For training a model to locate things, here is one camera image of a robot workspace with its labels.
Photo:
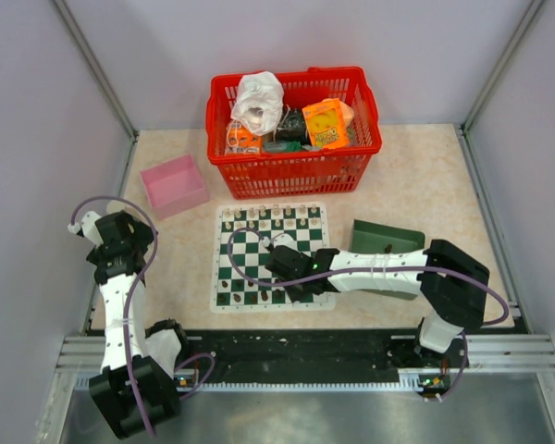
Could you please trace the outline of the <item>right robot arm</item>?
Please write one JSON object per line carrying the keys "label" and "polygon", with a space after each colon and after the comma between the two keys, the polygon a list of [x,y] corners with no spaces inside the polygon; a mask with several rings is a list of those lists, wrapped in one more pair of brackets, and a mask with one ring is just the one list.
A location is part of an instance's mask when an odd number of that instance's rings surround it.
{"label": "right robot arm", "polygon": [[418,327],[420,348],[444,353],[459,333],[483,326],[488,269],[447,240],[409,253],[352,253],[294,248],[289,235],[268,243],[265,268],[299,302],[308,295],[370,290],[423,297],[432,311]]}

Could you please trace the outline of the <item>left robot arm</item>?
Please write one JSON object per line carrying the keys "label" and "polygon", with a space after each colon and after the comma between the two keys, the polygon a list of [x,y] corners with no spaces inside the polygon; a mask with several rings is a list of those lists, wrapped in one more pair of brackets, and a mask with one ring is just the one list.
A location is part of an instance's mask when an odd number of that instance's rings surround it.
{"label": "left robot arm", "polygon": [[129,438],[179,414],[174,370],[188,341],[175,320],[143,325],[144,256],[153,230],[125,211],[90,211],[81,228],[94,245],[87,260],[105,304],[104,358],[89,392],[116,437]]}

